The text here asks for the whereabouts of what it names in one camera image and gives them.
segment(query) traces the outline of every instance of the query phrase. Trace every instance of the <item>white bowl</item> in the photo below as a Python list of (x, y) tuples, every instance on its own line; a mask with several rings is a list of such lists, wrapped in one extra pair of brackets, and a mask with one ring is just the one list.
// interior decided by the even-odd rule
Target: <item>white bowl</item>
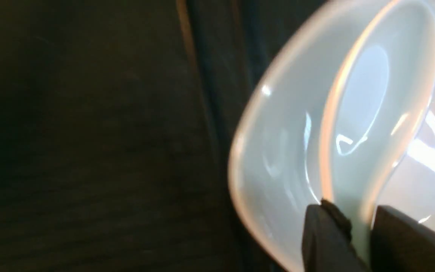
[[(273, 61), (236, 131), (229, 162), (231, 198), (249, 232), (286, 270), (303, 270), (305, 209), (322, 197), (319, 139), (329, 91), (350, 50), (387, 3), (344, 0), (321, 7)], [(410, 141), (409, 149), (394, 162), (377, 203), (390, 204), (435, 230), (435, 92), (429, 110), (413, 114), (425, 124), (415, 139), (407, 138), (415, 133), (399, 138)], [(368, 127), (359, 126), (349, 139), (356, 143)]]

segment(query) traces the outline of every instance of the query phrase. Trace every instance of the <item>ceramic bowl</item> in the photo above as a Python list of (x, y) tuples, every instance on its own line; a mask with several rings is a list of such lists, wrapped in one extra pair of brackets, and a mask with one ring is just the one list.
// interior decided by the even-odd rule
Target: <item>ceramic bowl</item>
[[(352, 49), (360, 38), (364, 41), (373, 40), (364, 31), (388, 3), (387, 0), (344, 0), (331, 1), (321, 7), (297, 31), (270, 65), (253, 93), (237, 128), (228, 169), (231, 199), (252, 236), (286, 270), (303, 271), (301, 242), (304, 213), (307, 205), (319, 203), (323, 196), (319, 178), (319, 142), (325, 105), (330, 101), (331, 90), (336, 87), (336, 79), (347, 59), (353, 67), (357, 67), (360, 66), (361, 57), (366, 60), (367, 56), (375, 59), (383, 54), (378, 47), (366, 51), (366, 46), (362, 46), (353, 58), (354, 61), (350, 61)], [(428, 12), (435, 15), (435, 2), (430, 4), (432, 10), (424, 13), (425, 18), (430, 18)], [(430, 21), (425, 21), (425, 28), (430, 29)], [(423, 50), (433, 52), (430, 48), (434, 46), (435, 40), (431, 47), (427, 45), (425, 49), (416, 48), (415, 53), (411, 52), (411, 55), (417, 56), (417, 52)], [(369, 129), (370, 119), (376, 115), (377, 125), (386, 124), (385, 127), (389, 129), (390, 134), (390, 126), (395, 126), (400, 121), (404, 109), (414, 111), (411, 120), (417, 120), (419, 125), (414, 126), (414, 122), (407, 121), (404, 125), (407, 129), (401, 133), (397, 131), (397, 135), (401, 136), (397, 136), (393, 141), (400, 143), (402, 150), (398, 153), (402, 154), (398, 155), (399, 160), (391, 164), (388, 177), (383, 179), (383, 184), (388, 181), (387, 185), (380, 188), (377, 193), (378, 200), (374, 205), (392, 205), (435, 230), (435, 76), (433, 90), (427, 86), (420, 92), (421, 96), (411, 95), (414, 91), (411, 86), (423, 82), (421, 79), (430, 76), (430, 71), (435, 67), (428, 67), (425, 69), (427, 72), (416, 69), (411, 76), (407, 76), (410, 87), (402, 93), (404, 98), (399, 103), (401, 106), (397, 107), (401, 110), (391, 113), (393, 117), (387, 117), (387, 114), (378, 113), (378, 109), (383, 110), (385, 105), (393, 105), (393, 101), (390, 100), (394, 98), (389, 95), (399, 89), (397, 86), (401, 84), (392, 83), (393, 80), (397, 80), (394, 76), (395, 71), (407, 72), (403, 68), (397, 68), (401, 67), (401, 61), (397, 65), (393, 64), (395, 59), (390, 60), (390, 57), (392, 56), (382, 60), (376, 59), (376, 65), (364, 69), (368, 71), (370, 79), (378, 85), (374, 85), (371, 93), (359, 96), (356, 102), (351, 103), (364, 103), (369, 96), (383, 102), (365, 104), (367, 107), (356, 107), (348, 113), (341, 112), (341, 109), (349, 108), (346, 107), (349, 103), (347, 94), (353, 93), (343, 88), (340, 96), (343, 96), (343, 99), (336, 102), (336, 109), (332, 111), (338, 119), (327, 125), (333, 129), (326, 142), (335, 141), (335, 145), (329, 145), (331, 148), (328, 152), (328, 171), (333, 173), (335, 165), (345, 162), (334, 162), (334, 153), (338, 152), (338, 148), (343, 154), (350, 153), (349, 156), (354, 156), (355, 153), (370, 156), (369, 153), (360, 151), (366, 141), (361, 145), (354, 145), (361, 141), (364, 135), (370, 139), (369, 143), (376, 138), (378, 146), (393, 152), (395, 149), (389, 148), (388, 143), (383, 142), (385, 132), (376, 135), (375, 129)], [(429, 61), (430, 58), (421, 62), (412, 56), (411, 60), (420, 65), (432, 63)], [(387, 65), (389, 71), (384, 73), (384, 67)], [(345, 78), (352, 79), (352, 72)], [(425, 76), (413, 76), (421, 72), (424, 72)], [(373, 77), (374, 74), (379, 74), (379, 77)], [(391, 85), (383, 83), (387, 74)], [(381, 93), (380, 90), (384, 88), (387, 91)], [(429, 98), (427, 105), (424, 105), (424, 97)], [(356, 121), (355, 114), (363, 115), (367, 121)], [(343, 124), (347, 119), (353, 124), (353, 129), (336, 125)], [(339, 139), (341, 141), (337, 147), (336, 139), (339, 134), (345, 138)], [(381, 158), (378, 161), (381, 163), (385, 158), (393, 156), (385, 153), (378, 156)], [(377, 169), (381, 168), (374, 165), (380, 163), (370, 163), (368, 175), (377, 173)]]

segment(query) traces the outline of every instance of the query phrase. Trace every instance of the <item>glossy glaze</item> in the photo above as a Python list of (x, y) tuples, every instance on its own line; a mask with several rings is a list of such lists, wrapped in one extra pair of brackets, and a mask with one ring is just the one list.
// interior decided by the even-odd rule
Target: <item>glossy glaze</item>
[(321, 199), (323, 106), (347, 52), (386, 1), (329, 2), (288, 42), (253, 94), (229, 162), (243, 223), (287, 270), (301, 271), (304, 212)]
[[(376, 199), (425, 119), (434, 89), (435, 12), (423, 0), (394, 0), (351, 48), (321, 124), (323, 197), (352, 221), (352, 244), (366, 262)], [(351, 146), (346, 152), (342, 142)]]
[[(302, 271), (304, 212), (309, 203), (322, 197), (319, 134), (330, 88), (357, 38), (387, 3), (345, 0), (322, 7), (273, 61), (237, 129), (229, 164), (231, 198), (249, 232), (286, 270)], [(435, 2), (430, 4), (435, 13)], [(338, 113), (350, 119), (355, 129), (347, 131), (349, 134), (337, 131), (333, 146), (345, 156), (360, 154), (362, 148), (368, 149), (368, 141), (381, 135), (374, 127), (388, 124), (383, 135), (394, 134), (404, 156), (390, 165), (390, 181), (378, 203), (393, 205), (435, 230), (435, 92), (422, 118), (417, 111), (409, 115), (397, 111), (394, 122), (380, 121), (380, 109), (389, 104), (392, 60), (386, 50), (370, 46), (359, 54), (356, 65), (368, 71), (365, 77), (370, 79), (364, 82), (373, 82), (373, 88), (367, 95), (358, 93), (359, 88), (347, 89), (364, 104)], [(363, 84), (363, 78), (350, 75), (356, 85)], [(421, 94), (416, 98), (430, 97), (427, 91)], [(366, 103), (364, 98), (369, 96), (374, 101)], [(354, 105), (346, 97), (342, 102), (340, 105)], [(356, 112), (363, 117), (357, 119)], [(421, 120), (421, 126), (416, 138), (406, 145), (404, 131), (414, 128), (409, 118)]]

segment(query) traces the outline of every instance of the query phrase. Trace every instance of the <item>white ceramic spoon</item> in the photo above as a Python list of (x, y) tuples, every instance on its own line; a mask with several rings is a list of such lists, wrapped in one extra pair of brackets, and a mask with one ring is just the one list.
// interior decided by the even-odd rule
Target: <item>white ceramic spoon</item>
[(377, 197), (423, 123), (435, 89), (435, 12), (426, 0), (394, 0), (344, 60), (321, 123), (323, 197), (352, 220), (352, 244), (368, 261)]

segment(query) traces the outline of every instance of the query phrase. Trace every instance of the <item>dark wooden table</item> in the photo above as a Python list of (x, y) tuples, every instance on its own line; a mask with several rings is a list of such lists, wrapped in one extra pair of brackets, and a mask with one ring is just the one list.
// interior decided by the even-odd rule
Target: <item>dark wooden table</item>
[(0, 272), (273, 268), (227, 153), (321, 2), (0, 0)]

